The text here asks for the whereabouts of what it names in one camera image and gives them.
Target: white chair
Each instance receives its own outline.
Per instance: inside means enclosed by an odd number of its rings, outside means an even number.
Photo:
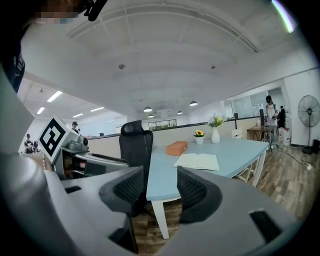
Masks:
[[[243,136],[242,128],[231,131],[231,138],[242,139]]]
[[[236,130],[232,130],[231,131],[231,138],[235,138],[235,139],[242,139],[243,138],[243,130],[242,128],[240,129],[236,129]],[[255,168],[254,170],[252,170],[252,165],[253,163],[256,161],[256,164],[255,164]],[[250,164],[250,168],[246,167],[244,168],[240,173],[238,173],[236,175],[237,178],[239,178],[240,180],[244,181],[244,182],[248,182],[249,180],[249,176],[250,176],[250,173],[253,173],[253,176],[256,175],[256,171],[257,171],[257,168],[258,168],[258,162],[259,162],[259,157],[257,159],[255,159],[251,164]],[[246,177],[241,177],[242,174],[244,174],[245,172],[247,172],[246,174]]]

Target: table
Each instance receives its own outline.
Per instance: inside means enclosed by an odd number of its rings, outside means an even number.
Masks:
[[[269,143],[269,147],[271,149],[271,152],[272,152],[272,143],[273,143],[273,135],[274,135],[274,128],[276,128],[277,126],[275,125],[269,125],[269,126],[264,126],[264,125],[261,125],[260,127],[252,127],[250,129],[247,129],[247,131],[253,131],[253,137],[252,139],[255,140],[255,136],[256,136],[256,139],[258,141],[268,141]],[[266,136],[264,138],[262,138],[262,133],[266,133]]]
[[[213,144],[211,140],[204,140],[202,145],[188,142],[186,154],[216,155],[220,171],[198,170],[232,178],[258,159],[258,166],[253,180],[257,186],[264,165],[268,144],[265,142],[238,138],[220,139],[220,143]],[[179,156],[167,155],[166,147],[152,149],[146,199],[151,201],[154,214],[164,239],[169,238],[164,202],[180,198],[177,189],[177,168],[173,167]]]

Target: small white pot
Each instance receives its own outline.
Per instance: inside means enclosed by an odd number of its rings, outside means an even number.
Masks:
[[[215,143],[215,144],[220,142],[220,135],[219,135],[217,127],[212,128],[211,141],[212,141],[212,143]]]
[[[198,145],[201,145],[202,143],[204,143],[204,137],[195,137],[195,142],[198,144]]]

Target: yellow flower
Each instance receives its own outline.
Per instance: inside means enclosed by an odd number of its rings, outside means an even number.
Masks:
[[[198,135],[204,135],[204,133],[201,130],[196,130],[195,133]]]

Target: orange box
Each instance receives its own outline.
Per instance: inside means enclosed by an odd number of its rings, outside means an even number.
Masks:
[[[181,156],[188,148],[188,143],[186,141],[176,141],[175,143],[166,146],[165,153],[171,156]]]

